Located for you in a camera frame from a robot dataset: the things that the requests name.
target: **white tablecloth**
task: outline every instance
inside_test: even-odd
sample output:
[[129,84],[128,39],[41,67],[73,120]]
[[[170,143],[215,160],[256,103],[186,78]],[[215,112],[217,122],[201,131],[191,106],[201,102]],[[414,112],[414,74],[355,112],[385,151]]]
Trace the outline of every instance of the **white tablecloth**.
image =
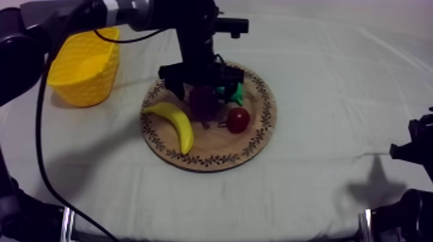
[[[433,44],[359,26],[234,16],[250,20],[250,34],[218,33],[215,51],[272,89],[278,119],[268,146],[216,174],[182,171],[149,150],[141,102],[159,66],[180,61],[167,31],[121,47],[113,92],[98,106],[70,107],[48,88],[44,157],[66,199],[119,237],[295,240],[352,234],[363,209],[399,200],[408,188],[433,189],[421,166],[387,154],[391,143],[410,141],[409,120],[433,105]],[[124,39],[143,34],[121,29]],[[34,87],[12,102],[1,145],[20,186],[55,202],[37,170],[36,94]],[[100,234],[81,218],[76,229]]]

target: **round wooden tray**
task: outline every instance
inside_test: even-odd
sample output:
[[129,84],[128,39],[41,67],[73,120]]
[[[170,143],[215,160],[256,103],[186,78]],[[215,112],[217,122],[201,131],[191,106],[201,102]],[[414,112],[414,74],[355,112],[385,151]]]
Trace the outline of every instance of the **round wooden tray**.
[[[216,172],[242,165],[266,146],[276,122],[276,106],[272,92],[256,73],[233,62],[227,64],[245,71],[243,108],[251,115],[247,130],[235,135],[225,127],[218,127],[218,123],[226,119],[227,112],[233,107],[238,107],[235,103],[229,103],[224,105],[217,120],[208,123],[209,129],[204,129],[200,122],[191,121],[194,146],[188,154],[182,154],[177,132],[172,124],[158,115],[141,113],[144,139],[161,159],[188,171]],[[188,100],[191,87],[186,85],[185,88],[185,100]],[[191,117],[186,101],[179,101],[174,94],[166,90],[162,80],[156,81],[150,87],[142,107],[159,102],[171,102]]]

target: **toy fruit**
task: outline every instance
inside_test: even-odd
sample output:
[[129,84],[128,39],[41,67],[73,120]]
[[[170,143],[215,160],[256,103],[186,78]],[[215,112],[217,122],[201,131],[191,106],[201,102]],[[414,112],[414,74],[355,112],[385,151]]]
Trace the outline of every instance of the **toy fruit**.
[[189,92],[189,108],[200,122],[215,119],[219,106],[218,95],[208,86],[195,87]]
[[160,102],[154,106],[145,107],[142,112],[152,112],[167,118],[176,127],[182,154],[187,154],[191,150],[194,144],[193,128],[188,117],[180,108],[168,102]]
[[248,111],[241,107],[230,109],[226,125],[227,129],[234,134],[244,132],[249,124],[250,116]]
[[[216,88],[219,94],[224,94],[225,87]],[[238,82],[238,89],[236,89],[235,94],[230,97],[230,102],[236,102],[239,106],[244,105],[243,93],[242,93],[242,83]]]

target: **tomato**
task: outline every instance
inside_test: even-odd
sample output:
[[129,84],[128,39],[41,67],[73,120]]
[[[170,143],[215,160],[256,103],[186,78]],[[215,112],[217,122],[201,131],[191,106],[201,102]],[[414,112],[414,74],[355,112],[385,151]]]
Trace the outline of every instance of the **tomato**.
[[230,109],[227,118],[227,129],[234,134],[244,132],[249,124],[250,116],[248,111],[241,107]]

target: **toy banana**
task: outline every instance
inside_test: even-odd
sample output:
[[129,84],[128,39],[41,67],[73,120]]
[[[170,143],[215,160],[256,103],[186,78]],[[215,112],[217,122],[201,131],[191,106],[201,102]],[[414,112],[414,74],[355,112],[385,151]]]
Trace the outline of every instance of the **toy banana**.
[[145,107],[142,112],[152,112],[167,118],[176,127],[182,154],[187,154],[191,150],[194,144],[193,128],[188,117],[180,108],[168,102],[160,102],[154,106]]

